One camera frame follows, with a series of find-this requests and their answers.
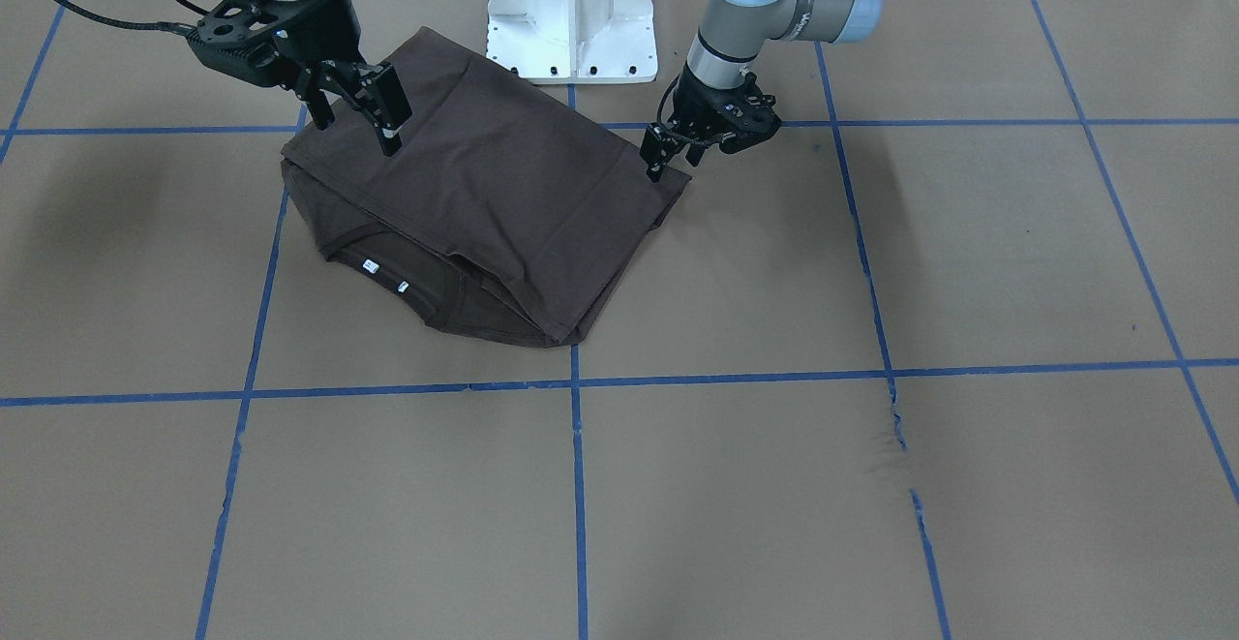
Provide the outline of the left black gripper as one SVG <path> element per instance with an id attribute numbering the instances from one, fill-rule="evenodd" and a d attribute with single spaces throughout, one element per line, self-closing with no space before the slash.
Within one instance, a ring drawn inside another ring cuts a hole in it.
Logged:
<path id="1" fill-rule="evenodd" d="M 658 184 L 685 147 L 686 163 L 695 168 L 712 147 L 735 155 L 774 137 L 783 125 L 774 110 L 777 98 L 762 92 L 756 79 L 743 74 L 738 87 L 712 88 L 685 67 L 664 92 L 670 115 L 647 124 L 639 145 L 650 182 Z"/>

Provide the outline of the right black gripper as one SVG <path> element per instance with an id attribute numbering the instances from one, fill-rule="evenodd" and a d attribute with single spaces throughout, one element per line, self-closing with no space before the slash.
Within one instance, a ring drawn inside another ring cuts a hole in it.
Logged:
<path id="1" fill-rule="evenodd" d="M 318 130 L 335 123 L 331 89 L 375 130 L 385 158 L 401 149 L 400 129 L 413 118 L 406 89 L 390 62 L 368 66 L 359 52 L 361 26 L 352 0 L 247 0 L 270 6 L 280 19 L 273 32 L 282 56 L 282 80 L 295 90 Z"/>

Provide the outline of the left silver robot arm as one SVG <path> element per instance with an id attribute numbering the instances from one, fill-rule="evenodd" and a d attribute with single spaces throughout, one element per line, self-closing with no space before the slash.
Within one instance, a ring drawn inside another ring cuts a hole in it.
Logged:
<path id="1" fill-rule="evenodd" d="M 650 181 L 679 154 L 696 167 L 712 147 L 740 154 L 781 129 L 777 97 L 752 71 L 769 42 L 855 45 L 877 28 L 885 0 L 710 0 L 684 66 L 647 124 L 639 155 Z"/>

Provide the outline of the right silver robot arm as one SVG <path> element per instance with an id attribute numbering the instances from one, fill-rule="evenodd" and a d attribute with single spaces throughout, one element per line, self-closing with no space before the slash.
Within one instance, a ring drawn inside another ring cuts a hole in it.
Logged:
<path id="1" fill-rule="evenodd" d="M 396 68 L 370 66 L 359 42 L 352 0 L 223 0 L 187 36 L 204 67 L 295 93 L 320 130 L 335 123 L 327 94 L 339 97 L 375 129 L 389 158 L 413 109 Z"/>

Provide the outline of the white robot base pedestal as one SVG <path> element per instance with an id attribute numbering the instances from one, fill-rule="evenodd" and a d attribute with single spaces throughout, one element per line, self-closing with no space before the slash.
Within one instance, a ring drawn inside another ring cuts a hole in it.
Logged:
<path id="1" fill-rule="evenodd" d="M 484 56 L 534 84 L 655 80 L 653 0 L 488 0 Z"/>

